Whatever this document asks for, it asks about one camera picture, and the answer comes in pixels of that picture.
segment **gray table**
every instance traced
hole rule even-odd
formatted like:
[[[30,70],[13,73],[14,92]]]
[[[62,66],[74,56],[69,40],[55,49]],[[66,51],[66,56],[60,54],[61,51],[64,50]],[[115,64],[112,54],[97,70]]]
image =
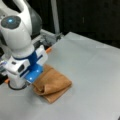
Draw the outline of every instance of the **gray table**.
[[[69,33],[53,46],[48,64],[73,82],[57,102],[48,104],[29,87],[0,86],[0,120],[118,120],[120,50]]]

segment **blue gripper pad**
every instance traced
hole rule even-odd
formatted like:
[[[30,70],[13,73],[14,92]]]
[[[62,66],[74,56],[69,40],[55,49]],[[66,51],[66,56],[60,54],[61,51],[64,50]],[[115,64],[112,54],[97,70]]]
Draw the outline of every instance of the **blue gripper pad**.
[[[33,83],[40,76],[42,72],[43,72],[43,67],[38,64],[35,64],[31,66],[30,72],[25,76],[25,79],[29,83]]]

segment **black cable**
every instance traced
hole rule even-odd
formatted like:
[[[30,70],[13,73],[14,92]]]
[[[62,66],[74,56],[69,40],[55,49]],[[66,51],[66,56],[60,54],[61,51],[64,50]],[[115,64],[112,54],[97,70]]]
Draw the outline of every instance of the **black cable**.
[[[13,88],[11,85],[10,85],[10,81],[8,82],[8,87],[12,90],[23,90],[25,89],[29,84],[27,82],[25,82],[25,85],[23,85],[23,87],[21,88]]]

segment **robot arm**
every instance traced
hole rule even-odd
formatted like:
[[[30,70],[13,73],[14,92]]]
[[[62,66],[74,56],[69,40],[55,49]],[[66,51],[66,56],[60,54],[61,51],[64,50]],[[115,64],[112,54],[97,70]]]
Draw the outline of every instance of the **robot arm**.
[[[17,5],[20,5],[19,8],[22,12],[18,15],[7,16],[2,19],[0,21],[0,30],[8,48],[12,52],[12,56],[5,66],[11,86],[21,88],[25,81],[33,83],[41,74],[43,71],[42,66],[47,60],[47,54],[42,45],[35,50],[32,44],[31,34],[37,34],[38,31],[33,32],[34,25],[32,25],[31,29],[30,22],[32,23],[32,21],[29,21],[31,20],[31,14],[28,11],[29,6],[25,0],[14,1]],[[40,32],[41,20],[39,22],[35,24],[38,24]]]
[[[22,19],[30,35],[40,33],[42,20],[40,16],[31,8],[26,0],[13,0],[21,13],[18,16]]]

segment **folded cloth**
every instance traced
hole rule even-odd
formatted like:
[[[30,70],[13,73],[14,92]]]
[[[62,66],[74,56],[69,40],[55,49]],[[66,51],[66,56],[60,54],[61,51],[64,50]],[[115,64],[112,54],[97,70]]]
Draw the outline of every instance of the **folded cloth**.
[[[33,83],[33,90],[49,103],[55,102],[72,85],[72,82],[49,65],[44,65],[44,72]]]

